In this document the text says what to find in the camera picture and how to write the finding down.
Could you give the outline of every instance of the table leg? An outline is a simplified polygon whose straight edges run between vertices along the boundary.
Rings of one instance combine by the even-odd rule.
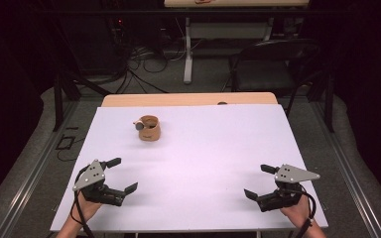
[[[186,21],[186,38],[187,43],[187,59],[185,63],[185,75],[184,75],[184,84],[191,83],[191,67],[192,67],[192,58],[191,58],[191,20],[187,18]]]
[[[265,30],[264,41],[269,41],[272,33],[272,26],[274,25],[274,18],[268,19],[267,29]]]

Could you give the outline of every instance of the office chair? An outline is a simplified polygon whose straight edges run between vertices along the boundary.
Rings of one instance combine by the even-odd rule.
[[[256,43],[229,57],[233,92],[273,92],[276,97],[291,95],[286,115],[290,115],[294,98],[300,86],[321,75],[314,68],[315,56],[320,51],[314,40],[292,39]]]

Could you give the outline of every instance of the human arm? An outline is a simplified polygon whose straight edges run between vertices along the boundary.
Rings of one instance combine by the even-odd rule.
[[[85,200],[82,192],[78,196],[79,206],[81,208],[82,214],[84,216],[85,222],[87,222],[100,208],[101,203],[96,203],[92,201]],[[80,221],[79,213],[76,208],[76,205],[72,209],[72,216]],[[76,237],[79,230],[82,228],[82,225],[76,222],[75,220],[67,216],[66,222],[63,224],[61,231],[58,233],[57,238],[74,238]]]
[[[297,205],[283,207],[280,210],[297,228],[300,229],[309,217],[309,200],[305,195],[302,195]],[[324,238],[326,236],[318,226],[317,222],[313,220],[312,226],[308,228],[304,237]]]

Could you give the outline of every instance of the gray carpet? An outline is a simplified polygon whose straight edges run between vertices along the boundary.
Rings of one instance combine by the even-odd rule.
[[[143,66],[141,62],[139,69],[136,70],[141,78],[170,92],[218,92],[228,77],[226,59],[222,57],[196,58],[193,63],[191,85],[183,84],[184,62],[182,60],[169,61],[166,69],[158,73],[148,72],[143,69]],[[163,68],[163,61],[147,60],[145,67],[147,70],[158,71]],[[102,87],[114,92],[118,89],[120,81],[106,83]],[[126,89],[121,88],[120,91],[159,93],[151,86],[145,84],[143,86],[145,91],[136,80],[131,80]],[[37,165],[40,157],[45,158],[43,172],[37,175],[37,183],[32,185],[33,192],[31,196],[27,196],[28,202],[25,207],[21,207],[24,209],[19,216],[12,217],[12,226],[6,227],[8,237],[47,237],[50,234],[49,228],[55,216],[55,209],[62,199],[75,163],[70,160],[77,157],[82,145],[81,139],[85,138],[95,109],[102,101],[101,96],[90,89],[82,86],[79,88],[83,97],[78,102],[65,104],[65,108],[71,106],[72,113],[66,115],[66,122],[56,133],[52,132],[55,118],[53,92],[49,90],[43,95],[46,108],[41,122],[13,170],[0,187],[1,224],[11,208],[12,199],[16,197],[32,168]],[[324,232],[327,237],[373,237],[365,225],[365,218],[358,210],[352,191],[342,176],[334,146],[328,140],[327,132],[323,129],[322,121],[316,113],[316,107],[320,105],[308,103],[301,96],[296,100],[289,121],[308,170],[321,175],[321,179],[314,181],[314,185],[329,223],[329,227],[324,229]],[[355,140],[345,115],[344,104],[338,98],[335,98],[334,113],[334,136],[341,144],[343,153],[348,158],[353,173],[362,185],[381,225],[381,188],[355,150]],[[76,143],[70,150],[58,151],[52,144],[49,151],[44,153],[52,137],[57,137],[58,141],[62,136],[75,136]],[[288,232],[263,232],[264,238],[287,237],[287,235]],[[97,237],[121,237],[121,235],[98,234]]]

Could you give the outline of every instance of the wire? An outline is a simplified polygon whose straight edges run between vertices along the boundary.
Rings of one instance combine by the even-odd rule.
[[[51,238],[54,234],[55,234],[55,232],[52,231],[51,233],[49,233],[49,235],[46,238]]]
[[[74,141],[72,144],[75,144],[75,143],[80,142],[80,141],[83,141],[83,140],[85,140],[85,138],[82,138],[82,139],[79,139],[79,140],[77,140],[77,141]],[[62,161],[62,162],[76,161],[76,159],[67,159],[67,160],[62,159],[61,156],[60,156],[60,153],[61,153],[62,151],[65,151],[65,150],[60,150],[60,151],[58,151],[58,153],[57,153],[57,158],[58,158],[58,160],[60,160],[60,161]]]
[[[137,65],[135,67],[132,67],[130,66],[129,62],[128,62],[128,69],[133,69],[133,70],[136,70],[139,68],[139,66],[141,65],[141,61],[140,60],[136,60],[136,59],[130,59],[129,61],[132,61],[132,62],[135,62]]]
[[[79,177],[82,175],[82,173],[84,173],[86,170],[88,169],[88,166],[87,167],[84,167],[82,168],[82,170],[79,171],[78,175],[76,176],[75,178],[75,183],[79,180]],[[85,222],[85,218],[83,216],[83,213],[82,213],[82,210],[81,210],[81,207],[79,205],[79,200],[78,200],[78,197],[79,197],[79,192],[77,190],[75,190],[73,192],[73,205],[72,205],[72,208],[70,209],[70,217],[76,221],[77,223],[79,223],[81,226],[82,226],[82,229],[84,230],[84,232],[86,233],[86,235],[90,238],[94,238],[94,235],[92,234],[92,231],[89,229],[88,225],[86,224]],[[77,219],[75,219],[73,217],[73,214],[72,214],[72,211],[73,211],[73,207],[76,205],[76,209],[78,211],[78,215],[79,215],[79,218],[80,218],[80,221],[78,221]]]
[[[145,65],[146,60],[144,60],[144,63],[143,63],[143,69],[146,70],[146,71],[148,71],[148,72],[152,72],[152,73],[154,73],[154,72],[161,72],[161,71],[164,71],[164,69],[166,69],[166,67],[167,67],[167,64],[168,64],[169,60],[166,58],[165,55],[163,55],[163,60],[164,60],[164,65],[163,65],[163,67],[162,67],[161,69],[159,69],[159,70],[155,70],[155,71],[147,70],[146,65]]]
[[[306,192],[305,188],[302,187],[303,191],[299,190],[292,190],[292,189],[285,189],[282,188],[281,191],[283,192],[288,192],[288,193],[297,193],[301,195],[305,195],[308,197],[308,199],[312,202],[312,210],[311,210],[311,205],[309,204],[309,217],[306,220],[305,224],[302,226],[301,230],[299,233],[296,235],[296,238],[302,238],[305,232],[308,230],[308,228],[312,225],[312,220],[315,218],[315,213],[317,212],[317,203],[315,202],[315,199]]]
[[[169,46],[172,46],[176,43],[177,41],[174,41],[174,42],[171,42],[170,44],[164,46],[164,49],[166,49],[167,47]],[[177,58],[177,56],[179,55],[179,53],[184,53],[185,50],[181,51],[181,44],[178,44],[178,49],[176,50],[175,52],[175,55],[172,56],[171,58],[167,59],[168,61],[175,61],[175,60],[179,60],[181,57]]]
[[[179,24],[178,18],[175,18],[175,20],[176,20],[176,24],[178,25],[179,30],[181,31],[182,38],[185,38],[186,36],[184,34],[184,31],[182,31],[182,28],[181,28],[181,25]],[[170,60],[171,61],[180,60],[186,54],[186,52],[187,52],[187,41],[184,40],[184,50],[183,50],[182,55],[180,57],[176,58],[176,59],[170,59]]]
[[[154,84],[152,84],[152,83],[149,83],[149,82],[147,82],[146,80],[142,79],[142,78],[139,77],[134,71],[129,70],[129,72],[132,73],[132,75],[134,75],[134,77],[135,77],[136,79],[138,79],[138,80],[140,80],[140,81],[142,81],[142,82],[144,82],[144,83],[146,83],[146,84],[148,84],[148,85],[150,85],[150,86],[156,88],[157,90],[159,90],[159,91],[161,91],[161,92],[169,93],[168,91],[165,91],[165,90],[161,89],[160,87],[157,87],[156,85],[154,85]]]
[[[138,85],[141,87],[141,89],[145,92],[145,93],[148,93],[145,88],[142,86],[141,82],[139,82],[139,80],[136,80],[138,82]]]
[[[125,84],[125,82],[126,82],[126,76],[127,76],[127,75],[128,75],[128,71],[125,72],[125,75],[124,75],[124,77],[123,77],[123,81],[122,81],[122,83],[120,83],[119,87],[118,87],[117,90],[114,92],[115,94],[118,94],[119,91],[120,91],[120,88],[122,88],[123,85]]]
[[[132,81],[132,77],[133,77],[133,75],[131,74],[131,76],[129,77],[128,83],[126,83],[126,86],[125,86],[125,87],[123,88],[123,90],[119,93],[119,90],[120,90],[120,88],[122,88],[122,86],[123,86],[124,83],[122,83],[122,85],[120,85],[120,87],[116,90],[116,94],[117,94],[117,93],[119,93],[119,94],[123,94],[123,93],[125,93],[126,89],[128,88],[129,84],[130,84],[131,81]]]
[[[103,80],[92,80],[90,78],[88,78],[88,80],[92,83],[94,83],[95,85],[101,85],[101,84],[106,84],[106,83],[109,83],[109,82],[113,82],[113,81],[116,81],[116,80],[119,80],[119,78],[122,76],[122,72],[120,71],[117,71],[116,73],[114,73],[113,75],[111,75],[109,78],[107,79],[103,79]],[[76,84],[78,85],[84,85],[83,83],[81,82],[77,82]]]

